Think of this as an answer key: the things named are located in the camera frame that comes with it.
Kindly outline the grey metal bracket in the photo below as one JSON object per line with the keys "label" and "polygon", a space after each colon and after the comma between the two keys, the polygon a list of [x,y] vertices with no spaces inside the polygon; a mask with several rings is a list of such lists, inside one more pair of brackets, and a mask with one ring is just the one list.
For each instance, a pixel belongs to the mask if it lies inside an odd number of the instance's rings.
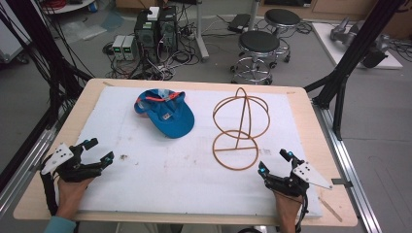
{"label": "grey metal bracket", "polygon": [[334,185],[343,185],[345,188],[351,188],[353,187],[353,184],[351,181],[347,181],[345,179],[331,179],[332,183]]}

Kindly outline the white platform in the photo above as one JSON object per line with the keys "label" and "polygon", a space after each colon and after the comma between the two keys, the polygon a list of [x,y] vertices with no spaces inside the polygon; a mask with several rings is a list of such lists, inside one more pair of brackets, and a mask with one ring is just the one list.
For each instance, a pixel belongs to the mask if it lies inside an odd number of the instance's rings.
{"label": "white platform", "polygon": [[[332,63],[336,65],[343,54],[346,52],[347,47],[340,41],[332,41],[329,38],[330,31],[335,27],[335,24],[313,22],[314,31],[318,39],[323,43],[323,47],[326,50]],[[396,60],[396,58],[390,54],[390,37],[387,35],[380,36],[377,39],[378,48],[385,51],[386,57],[377,65],[375,69],[387,69],[387,70],[399,70],[402,65]]]}

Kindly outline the round white table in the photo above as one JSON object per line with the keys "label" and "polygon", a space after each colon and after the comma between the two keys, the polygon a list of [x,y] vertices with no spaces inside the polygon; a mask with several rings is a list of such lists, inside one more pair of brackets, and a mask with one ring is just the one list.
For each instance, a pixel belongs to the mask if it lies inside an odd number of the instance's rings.
{"label": "round white table", "polygon": [[92,12],[98,10],[96,0],[44,0],[41,3],[42,10],[48,15],[63,14],[80,9],[89,9]]}

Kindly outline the black frame post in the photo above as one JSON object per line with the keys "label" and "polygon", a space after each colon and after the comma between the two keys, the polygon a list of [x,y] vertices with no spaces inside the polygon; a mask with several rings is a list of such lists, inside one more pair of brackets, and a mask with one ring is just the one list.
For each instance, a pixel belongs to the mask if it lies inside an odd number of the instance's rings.
{"label": "black frame post", "polygon": [[34,62],[37,70],[49,85],[50,106],[46,113],[48,127],[59,121],[60,109],[70,111],[85,88],[94,78],[75,62],[70,63],[58,48],[47,19],[40,6],[32,0],[5,0],[16,19],[3,10],[0,3],[0,20],[17,39]]}
{"label": "black frame post", "polygon": [[405,0],[378,0],[368,15],[359,34],[347,48],[335,68],[324,78],[304,87],[310,92],[319,87],[321,92],[313,98],[313,102],[321,109],[328,109],[332,99],[335,99],[335,109],[332,121],[332,132],[341,141],[341,122],[343,115],[346,84],[359,62],[365,57],[372,43],[383,31]]}

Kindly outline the aluminium rail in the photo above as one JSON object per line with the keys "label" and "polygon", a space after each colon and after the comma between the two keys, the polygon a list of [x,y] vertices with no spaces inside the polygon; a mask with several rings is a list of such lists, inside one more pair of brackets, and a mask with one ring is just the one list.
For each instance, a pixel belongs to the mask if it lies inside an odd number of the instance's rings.
{"label": "aluminium rail", "polygon": [[0,173],[0,218],[34,176],[39,161],[49,151],[57,130],[34,129]]}
{"label": "aluminium rail", "polygon": [[313,106],[315,114],[323,128],[326,140],[334,157],[341,180],[349,194],[355,213],[366,233],[383,233],[381,226],[373,212],[367,195],[362,187],[353,161],[342,140],[339,140],[332,130],[333,116],[330,110],[323,110]]}

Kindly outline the person's right hand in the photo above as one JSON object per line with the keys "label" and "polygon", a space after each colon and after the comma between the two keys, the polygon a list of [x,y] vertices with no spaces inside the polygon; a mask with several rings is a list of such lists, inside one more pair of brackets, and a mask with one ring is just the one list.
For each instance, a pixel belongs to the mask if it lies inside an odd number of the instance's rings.
{"label": "person's right hand", "polygon": [[283,225],[294,225],[297,213],[303,202],[302,197],[288,196],[278,191],[274,192],[274,196],[279,221]]}

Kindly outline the blue cap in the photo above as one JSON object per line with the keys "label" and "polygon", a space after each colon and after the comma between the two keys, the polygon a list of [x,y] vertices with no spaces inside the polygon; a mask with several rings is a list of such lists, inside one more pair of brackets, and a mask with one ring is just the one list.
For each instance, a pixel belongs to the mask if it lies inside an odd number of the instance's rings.
{"label": "blue cap", "polygon": [[134,110],[146,114],[165,136],[177,139],[187,135],[194,126],[194,114],[185,101],[184,91],[148,89],[136,99]]}

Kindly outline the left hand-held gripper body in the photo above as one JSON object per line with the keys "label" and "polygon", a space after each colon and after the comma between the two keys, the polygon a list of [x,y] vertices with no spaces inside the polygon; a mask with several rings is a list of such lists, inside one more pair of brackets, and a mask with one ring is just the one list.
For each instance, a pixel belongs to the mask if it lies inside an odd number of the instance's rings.
{"label": "left hand-held gripper body", "polygon": [[45,160],[41,174],[49,175],[55,172],[68,183],[79,183],[100,176],[103,170],[99,169],[99,162],[87,165],[82,163],[83,151],[79,150],[78,145],[68,147],[61,143]]}

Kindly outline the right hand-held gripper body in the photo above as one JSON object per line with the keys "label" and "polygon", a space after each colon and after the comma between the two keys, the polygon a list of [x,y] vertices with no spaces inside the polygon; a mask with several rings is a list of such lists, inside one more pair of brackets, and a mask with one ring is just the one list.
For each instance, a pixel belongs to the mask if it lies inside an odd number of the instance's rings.
{"label": "right hand-held gripper body", "polygon": [[267,167],[264,167],[264,185],[274,191],[298,197],[304,196],[310,184],[314,184],[329,190],[332,185],[309,162],[292,158],[288,159],[292,169],[288,177],[272,175]]}

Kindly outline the brown wire hat stand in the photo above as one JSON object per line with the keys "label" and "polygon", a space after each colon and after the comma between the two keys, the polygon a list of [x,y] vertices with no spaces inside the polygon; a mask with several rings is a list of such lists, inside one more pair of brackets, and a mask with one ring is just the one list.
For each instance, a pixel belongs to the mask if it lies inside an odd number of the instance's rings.
{"label": "brown wire hat stand", "polygon": [[234,95],[215,106],[212,120],[220,131],[212,143],[216,161],[232,171],[253,167],[259,155],[257,138],[263,136],[271,124],[268,104],[238,87]]}

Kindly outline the black round stool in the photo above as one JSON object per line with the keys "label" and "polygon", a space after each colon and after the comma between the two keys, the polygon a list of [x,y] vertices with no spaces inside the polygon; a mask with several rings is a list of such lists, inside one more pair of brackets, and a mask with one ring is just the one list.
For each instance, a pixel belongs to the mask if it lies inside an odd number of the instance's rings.
{"label": "black round stool", "polygon": [[275,56],[280,47],[279,39],[265,31],[247,31],[240,35],[238,46],[241,52],[239,60],[230,67],[233,74],[231,83],[244,80],[250,83],[272,84],[271,70],[276,62],[265,62],[267,57]]}
{"label": "black round stool", "polygon": [[284,61],[289,62],[291,58],[291,46],[281,35],[290,29],[295,29],[300,23],[300,17],[289,10],[271,9],[264,14],[264,20],[272,27],[272,34],[280,41],[277,55],[284,54]]}

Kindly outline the person's left hand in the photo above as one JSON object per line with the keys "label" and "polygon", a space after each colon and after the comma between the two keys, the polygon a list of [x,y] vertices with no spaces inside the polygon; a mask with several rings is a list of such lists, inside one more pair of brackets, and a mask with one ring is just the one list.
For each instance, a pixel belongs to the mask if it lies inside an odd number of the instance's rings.
{"label": "person's left hand", "polygon": [[88,185],[93,178],[79,183],[68,183],[63,179],[57,182],[59,189],[59,203],[56,216],[72,220],[76,215]]}

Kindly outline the flat black box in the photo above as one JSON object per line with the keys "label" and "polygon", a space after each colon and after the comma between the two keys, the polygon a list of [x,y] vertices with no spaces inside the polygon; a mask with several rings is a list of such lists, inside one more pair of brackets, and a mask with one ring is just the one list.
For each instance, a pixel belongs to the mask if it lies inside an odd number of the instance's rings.
{"label": "flat black box", "polygon": [[249,26],[250,15],[239,14],[229,23],[227,29],[231,32],[242,33]]}

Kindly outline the grey robot device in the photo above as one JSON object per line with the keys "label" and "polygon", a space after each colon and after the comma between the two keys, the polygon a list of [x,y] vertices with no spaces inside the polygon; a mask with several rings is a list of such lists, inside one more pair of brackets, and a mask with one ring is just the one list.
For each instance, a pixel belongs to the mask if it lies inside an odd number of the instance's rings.
{"label": "grey robot device", "polygon": [[[347,30],[349,19],[345,17],[337,26],[330,30],[329,38],[331,41],[340,41],[344,46],[349,47],[355,40],[364,25],[364,20],[360,20]],[[386,52],[389,46],[390,36],[387,34],[380,34],[368,49],[360,64],[364,68],[374,68],[380,64],[388,56]]]}

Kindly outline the grey table leg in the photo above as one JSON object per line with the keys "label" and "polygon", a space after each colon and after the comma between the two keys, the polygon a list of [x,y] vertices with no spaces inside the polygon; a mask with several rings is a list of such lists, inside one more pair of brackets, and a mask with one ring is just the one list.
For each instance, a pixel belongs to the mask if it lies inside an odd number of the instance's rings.
{"label": "grey table leg", "polygon": [[202,0],[195,0],[196,3],[196,30],[195,41],[199,50],[200,60],[205,62],[209,59],[209,52],[202,38]]}
{"label": "grey table leg", "polygon": [[252,7],[250,11],[250,20],[248,24],[248,30],[253,31],[255,28],[255,22],[258,15],[258,8],[261,0],[252,0]]}

